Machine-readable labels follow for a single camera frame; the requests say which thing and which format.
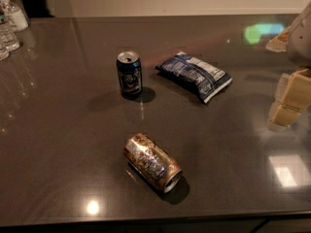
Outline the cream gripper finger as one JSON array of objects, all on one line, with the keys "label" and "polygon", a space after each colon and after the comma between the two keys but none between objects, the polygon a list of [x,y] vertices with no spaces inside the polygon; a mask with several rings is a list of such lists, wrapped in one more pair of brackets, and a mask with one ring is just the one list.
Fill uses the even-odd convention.
[{"label": "cream gripper finger", "polygon": [[285,52],[290,29],[290,27],[285,28],[280,34],[271,39],[265,48],[273,52]]},{"label": "cream gripper finger", "polygon": [[267,128],[280,132],[292,126],[301,113],[311,105],[311,70],[283,73],[277,84]]}]

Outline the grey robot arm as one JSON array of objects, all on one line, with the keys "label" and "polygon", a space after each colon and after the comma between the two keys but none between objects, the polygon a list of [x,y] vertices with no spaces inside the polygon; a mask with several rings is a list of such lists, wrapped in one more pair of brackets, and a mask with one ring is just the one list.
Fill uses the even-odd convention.
[{"label": "grey robot arm", "polygon": [[268,114],[267,128],[279,132],[289,128],[311,105],[311,2],[266,48],[284,51],[298,67],[292,74],[281,75]]}]

